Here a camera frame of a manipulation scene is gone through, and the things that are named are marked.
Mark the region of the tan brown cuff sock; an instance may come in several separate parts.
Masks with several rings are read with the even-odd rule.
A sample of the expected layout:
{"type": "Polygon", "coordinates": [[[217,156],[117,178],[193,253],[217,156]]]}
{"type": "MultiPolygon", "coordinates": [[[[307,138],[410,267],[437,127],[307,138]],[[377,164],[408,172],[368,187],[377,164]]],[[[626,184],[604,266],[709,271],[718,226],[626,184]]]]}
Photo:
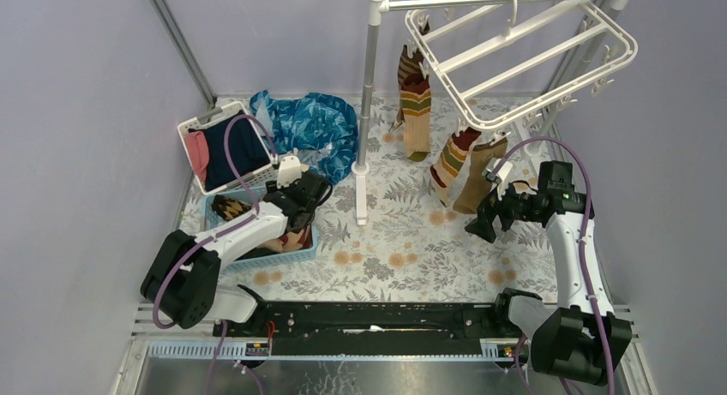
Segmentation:
{"type": "Polygon", "coordinates": [[[492,183],[484,177],[484,170],[493,158],[502,158],[508,149],[508,139],[473,147],[470,169],[464,188],[454,202],[453,209],[462,214],[476,214],[482,199],[491,191],[492,183]]]}

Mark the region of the red cuff multicolour sock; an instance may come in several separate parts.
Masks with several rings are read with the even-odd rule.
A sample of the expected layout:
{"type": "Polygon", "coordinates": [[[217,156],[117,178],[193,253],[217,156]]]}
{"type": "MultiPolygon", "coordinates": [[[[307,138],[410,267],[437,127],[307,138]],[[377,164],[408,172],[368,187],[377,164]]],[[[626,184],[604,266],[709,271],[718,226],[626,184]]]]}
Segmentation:
{"type": "Polygon", "coordinates": [[[443,206],[449,205],[449,193],[468,157],[474,142],[482,132],[467,127],[453,132],[443,146],[437,161],[429,168],[430,186],[443,206]]]}
{"type": "Polygon", "coordinates": [[[430,79],[419,73],[407,76],[400,87],[400,109],[404,121],[404,150],[414,162],[430,153],[430,79]]]}

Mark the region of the silver white drying rack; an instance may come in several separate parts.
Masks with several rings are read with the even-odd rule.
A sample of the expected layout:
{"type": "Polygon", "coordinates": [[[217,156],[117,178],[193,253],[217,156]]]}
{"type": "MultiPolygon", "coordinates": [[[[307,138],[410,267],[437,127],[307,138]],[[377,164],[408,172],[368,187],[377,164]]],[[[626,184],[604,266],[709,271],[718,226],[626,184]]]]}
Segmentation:
{"type": "Polygon", "coordinates": [[[584,87],[592,87],[598,93],[609,84],[609,75],[628,66],[636,57],[638,43],[627,33],[614,18],[610,11],[622,11],[629,0],[368,0],[368,30],[363,72],[363,91],[361,110],[358,116],[359,144],[357,157],[351,167],[355,181],[355,221],[359,226],[368,223],[367,176],[370,167],[367,161],[368,135],[370,131],[371,104],[375,86],[376,52],[379,30],[384,14],[403,11],[406,14],[406,27],[412,36],[412,42],[424,56],[424,69],[433,71],[444,87],[446,93],[456,104],[460,113],[459,120],[467,127],[484,133],[496,135],[503,128],[520,120],[532,125],[534,119],[543,115],[548,107],[558,108],[571,105],[573,94],[584,87]],[[441,60],[432,51],[430,42],[451,33],[467,23],[508,6],[511,14],[507,19],[502,34],[485,40],[472,48],[460,52],[453,57],[441,60]],[[505,70],[487,81],[483,81],[465,91],[460,91],[451,80],[450,73],[468,64],[487,57],[502,48],[509,46],[527,35],[535,33],[542,27],[564,15],[579,10],[584,15],[581,29],[569,39],[539,53],[523,63],[505,70]],[[418,33],[418,17],[430,17],[430,32],[427,35],[418,33]],[[613,37],[621,46],[618,56],[607,54],[606,58],[595,69],[576,75],[570,81],[513,108],[505,114],[484,120],[473,112],[469,99],[489,91],[492,87],[512,80],[530,69],[546,63],[573,48],[590,40],[601,40],[605,35],[613,37]]]}

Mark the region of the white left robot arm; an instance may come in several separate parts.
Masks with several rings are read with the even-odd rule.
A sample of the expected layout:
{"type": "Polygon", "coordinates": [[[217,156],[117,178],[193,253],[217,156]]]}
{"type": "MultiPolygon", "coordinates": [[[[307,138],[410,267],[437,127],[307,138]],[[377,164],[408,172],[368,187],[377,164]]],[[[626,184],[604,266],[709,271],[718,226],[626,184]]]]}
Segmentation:
{"type": "Polygon", "coordinates": [[[252,249],[309,226],[330,193],[329,181],[305,171],[290,184],[267,184],[267,192],[241,216],[208,231],[168,234],[141,282],[160,329],[190,329],[203,320],[233,322],[254,336],[266,324],[263,300],[244,286],[219,283],[220,273],[252,249]]]}

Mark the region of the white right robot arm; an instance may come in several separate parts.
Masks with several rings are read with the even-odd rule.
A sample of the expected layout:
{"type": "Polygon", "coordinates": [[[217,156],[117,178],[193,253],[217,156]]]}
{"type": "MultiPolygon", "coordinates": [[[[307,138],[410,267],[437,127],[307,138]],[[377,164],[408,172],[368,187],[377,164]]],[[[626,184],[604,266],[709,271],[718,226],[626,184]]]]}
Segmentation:
{"type": "Polygon", "coordinates": [[[505,190],[492,189],[466,231],[493,243],[495,220],[502,230],[516,222],[545,228],[556,264],[556,307],[547,308],[535,293],[506,288],[496,298],[492,326],[505,337],[521,331],[530,342],[537,372],[607,386],[633,332],[604,295],[592,245],[594,213],[586,195],[576,191],[572,175],[570,163],[543,162],[536,189],[520,192],[513,183],[505,190]]]}

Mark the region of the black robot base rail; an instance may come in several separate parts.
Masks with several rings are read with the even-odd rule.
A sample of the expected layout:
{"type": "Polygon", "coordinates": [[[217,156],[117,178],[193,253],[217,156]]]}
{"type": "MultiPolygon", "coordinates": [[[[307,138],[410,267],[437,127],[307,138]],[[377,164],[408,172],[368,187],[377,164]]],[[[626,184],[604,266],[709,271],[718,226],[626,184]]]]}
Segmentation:
{"type": "Polygon", "coordinates": [[[521,331],[490,303],[265,302],[213,335],[261,338],[275,356],[476,356],[521,331]]]}

